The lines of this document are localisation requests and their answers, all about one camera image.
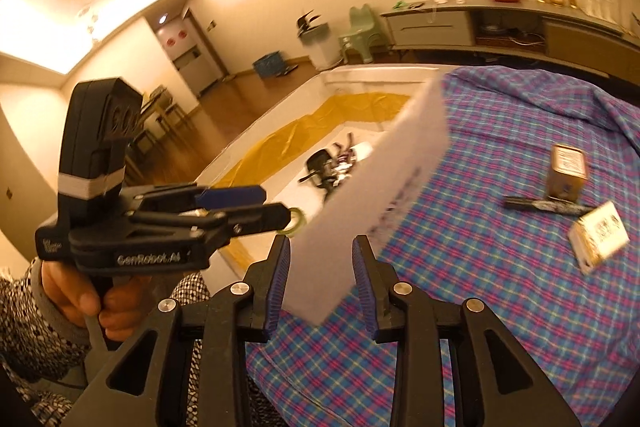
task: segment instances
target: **brown packing tape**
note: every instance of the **brown packing tape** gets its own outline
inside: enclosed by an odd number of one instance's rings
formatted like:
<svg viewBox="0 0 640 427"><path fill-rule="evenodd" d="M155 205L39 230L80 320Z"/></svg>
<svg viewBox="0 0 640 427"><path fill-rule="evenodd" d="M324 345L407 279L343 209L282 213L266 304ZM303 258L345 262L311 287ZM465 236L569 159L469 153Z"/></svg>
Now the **brown packing tape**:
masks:
<svg viewBox="0 0 640 427"><path fill-rule="evenodd" d="M393 120L409 98L405 94L388 92L334 94L312 114L286 124L254 145L214 187L259 185L339 125L349 121ZM232 239L220 253L240 279L253 262L237 239Z"/></svg>

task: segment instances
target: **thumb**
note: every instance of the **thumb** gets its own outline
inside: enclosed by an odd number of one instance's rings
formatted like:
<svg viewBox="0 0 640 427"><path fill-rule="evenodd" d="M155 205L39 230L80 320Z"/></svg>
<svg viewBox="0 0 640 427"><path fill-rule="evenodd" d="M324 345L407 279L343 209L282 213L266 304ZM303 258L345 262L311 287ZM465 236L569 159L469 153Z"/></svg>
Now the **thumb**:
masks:
<svg viewBox="0 0 640 427"><path fill-rule="evenodd" d="M51 275L66 299L84 315L92 317L100 313L100 298L89 277L80 273L74 266L55 264Z"/></svg>

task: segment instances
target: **human hand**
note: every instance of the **human hand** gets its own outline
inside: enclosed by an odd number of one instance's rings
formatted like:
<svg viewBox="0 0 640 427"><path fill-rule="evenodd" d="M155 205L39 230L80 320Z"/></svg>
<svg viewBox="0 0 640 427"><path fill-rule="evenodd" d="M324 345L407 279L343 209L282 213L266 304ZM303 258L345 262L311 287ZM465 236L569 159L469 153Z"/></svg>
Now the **human hand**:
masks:
<svg viewBox="0 0 640 427"><path fill-rule="evenodd" d="M112 341L128 339L146 315L144 297L151 277L132 277L111 288L100 302L89 278L74 266L43 261L41 274L44 293L68 321L85 328L84 316L98 315Z"/></svg>

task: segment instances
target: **black and white knit sweater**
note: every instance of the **black and white knit sweater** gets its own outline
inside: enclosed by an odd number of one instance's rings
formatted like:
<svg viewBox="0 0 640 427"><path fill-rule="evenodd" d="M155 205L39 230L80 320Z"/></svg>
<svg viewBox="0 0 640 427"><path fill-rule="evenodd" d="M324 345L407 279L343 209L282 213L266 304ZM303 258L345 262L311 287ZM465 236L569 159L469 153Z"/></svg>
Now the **black and white knit sweater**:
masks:
<svg viewBox="0 0 640 427"><path fill-rule="evenodd" d="M68 322L49 301L42 288L41 262L34 261L19 280L0 278L0 363L31 411L46 427L58 427L72 407L63 396L39 393L18 375L35 372L58 380L78 365L89 349L88 332ZM180 304L210 297L200 274L183 279L172 297ZM200 346L196 341L191 363L187 426L197 424ZM255 427L286 427L278 412L248 379L252 421Z"/></svg>

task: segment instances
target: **black marker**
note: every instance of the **black marker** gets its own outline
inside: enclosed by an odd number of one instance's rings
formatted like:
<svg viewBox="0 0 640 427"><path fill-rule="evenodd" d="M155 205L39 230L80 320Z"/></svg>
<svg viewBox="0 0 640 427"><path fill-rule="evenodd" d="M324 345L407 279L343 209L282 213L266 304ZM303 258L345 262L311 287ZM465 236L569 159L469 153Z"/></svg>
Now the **black marker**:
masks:
<svg viewBox="0 0 640 427"><path fill-rule="evenodd" d="M504 208L512 210L528 210L539 212L552 212L554 214L564 214L565 216L584 216L595 210L595 206L585 206L583 204L570 203L569 201L554 200L529 200L527 198L516 198L505 196L502 201Z"/></svg>

